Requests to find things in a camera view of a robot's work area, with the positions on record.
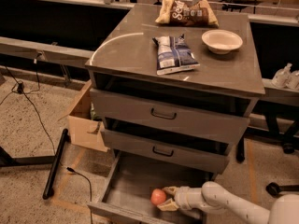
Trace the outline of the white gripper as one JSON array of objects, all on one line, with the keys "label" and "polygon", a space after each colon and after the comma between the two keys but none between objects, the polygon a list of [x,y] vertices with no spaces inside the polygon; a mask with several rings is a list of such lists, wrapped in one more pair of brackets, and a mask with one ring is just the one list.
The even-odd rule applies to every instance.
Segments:
[{"label": "white gripper", "polygon": [[164,187],[163,191],[166,194],[174,196],[166,200],[165,202],[158,204],[157,207],[161,211],[175,212],[179,208],[182,210],[201,209],[205,200],[202,195],[201,188],[190,188],[190,187]]}]

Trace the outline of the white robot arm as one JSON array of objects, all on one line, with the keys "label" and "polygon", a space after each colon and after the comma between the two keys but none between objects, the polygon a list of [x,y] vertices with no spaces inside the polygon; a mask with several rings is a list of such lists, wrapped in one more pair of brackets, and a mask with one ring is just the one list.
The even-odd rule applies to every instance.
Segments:
[{"label": "white robot arm", "polygon": [[246,224],[299,224],[299,186],[280,186],[272,182],[266,190],[277,197],[270,210],[235,196],[213,181],[207,181],[201,188],[164,187],[164,197],[155,205],[161,211],[180,210],[187,216],[194,210],[207,214],[229,210]]}]

